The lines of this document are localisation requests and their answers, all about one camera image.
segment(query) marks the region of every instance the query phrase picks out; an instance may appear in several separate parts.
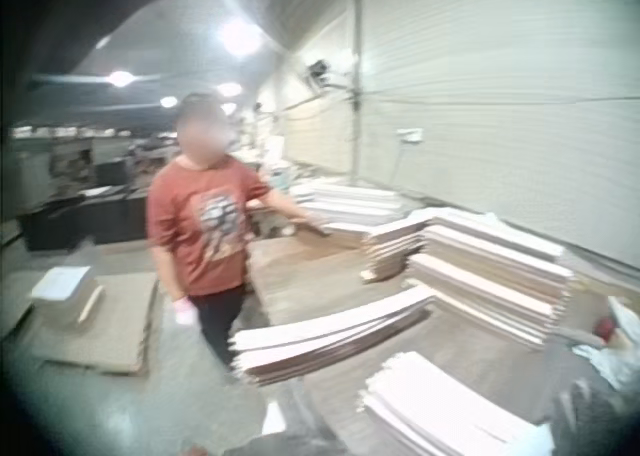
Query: red t-shirt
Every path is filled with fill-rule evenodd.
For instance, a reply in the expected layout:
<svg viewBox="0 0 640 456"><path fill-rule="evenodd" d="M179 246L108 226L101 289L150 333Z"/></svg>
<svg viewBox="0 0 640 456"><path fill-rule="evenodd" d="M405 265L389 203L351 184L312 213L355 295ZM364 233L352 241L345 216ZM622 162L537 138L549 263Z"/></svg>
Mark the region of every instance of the red t-shirt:
<svg viewBox="0 0 640 456"><path fill-rule="evenodd" d="M203 296L243 283L245 205L269 191L255 171L231 156L203 171L172 161L156 175L147 199L147 235L173 253L187 294Z"/></svg>

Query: brown cardboard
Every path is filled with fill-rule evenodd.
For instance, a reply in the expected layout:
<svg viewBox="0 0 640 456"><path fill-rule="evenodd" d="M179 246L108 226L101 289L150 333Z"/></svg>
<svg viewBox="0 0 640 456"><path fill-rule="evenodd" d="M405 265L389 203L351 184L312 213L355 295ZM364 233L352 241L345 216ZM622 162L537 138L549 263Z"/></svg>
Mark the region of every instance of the brown cardboard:
<svg viewBox="0 0 640 456"><path fill-rule="evenodd" d="M48 361L135 373L143 366L156 275L132 273L99 276L97 280L105 293L91 324L75 331L60 331L36 321L25 343L34 355Z"/></svg>

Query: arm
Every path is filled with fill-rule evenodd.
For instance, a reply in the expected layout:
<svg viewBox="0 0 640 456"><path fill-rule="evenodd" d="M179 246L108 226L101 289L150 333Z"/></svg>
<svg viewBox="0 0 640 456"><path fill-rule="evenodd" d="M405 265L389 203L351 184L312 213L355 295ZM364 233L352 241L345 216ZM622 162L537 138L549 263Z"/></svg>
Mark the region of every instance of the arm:
<svg viewBox="0 0 640 456"><path fill-rule="evenodd" d="M176 302L184 298L186 295L178 280L176 265L171 251L162 246L153 246L151 248L151 256L158 270L158 278L169 293L171 301Z"/></svg>
<svg viewBox="0 0 640 456"><path fill-rule="evenodd" d="M174 302L185 297L171 251L176 226L176 214L169 188L156 179L149 188L147 198L147 236L160 282Z"/></svg>
<svg viewBox="0 0 640 456"><path fill-rule="evenodd" d="M241 166L247 201L258 199L267 208L271 208L289 219L296 222L309 221L309 213L298 206L292 198L269 187L255 171L244 165Z"/></svg>
<svg viewBox="0 0 640 456"><path fill-rule="evenodd" d="M277 211L293 221L308 221L309 213L298 206L295 201L276 189L272 189L262 198L262 204Z"/></svg>

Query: woman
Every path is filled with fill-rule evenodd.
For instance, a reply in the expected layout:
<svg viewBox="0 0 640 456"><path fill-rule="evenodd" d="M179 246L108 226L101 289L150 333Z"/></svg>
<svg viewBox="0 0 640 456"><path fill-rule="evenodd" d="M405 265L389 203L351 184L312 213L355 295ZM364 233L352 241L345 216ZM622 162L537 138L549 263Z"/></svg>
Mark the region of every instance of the woman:
<svg viewBox="0 0 640 456"><path fill-rule="evenodd" d="M177 132L182 154L151 184L147 233L177 321L193 324L199 318L205 340L229 368L229 331L245 295L247 201L259 199L289 218L309 218L226 154L226 116L214 96L187 96Z"/></svg>

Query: electrical outlet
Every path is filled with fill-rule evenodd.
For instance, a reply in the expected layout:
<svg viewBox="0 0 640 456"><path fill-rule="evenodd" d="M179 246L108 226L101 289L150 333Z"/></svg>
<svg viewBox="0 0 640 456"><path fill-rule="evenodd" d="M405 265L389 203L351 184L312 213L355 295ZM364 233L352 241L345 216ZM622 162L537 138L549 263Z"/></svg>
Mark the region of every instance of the electrical outlet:
<svg viewBox="0 0 640 456"><path fill-rule="evenodd" d="M396 134L400 137L400 141L409 144L418 144L422 142L422 128L398 129Z"/></svg>

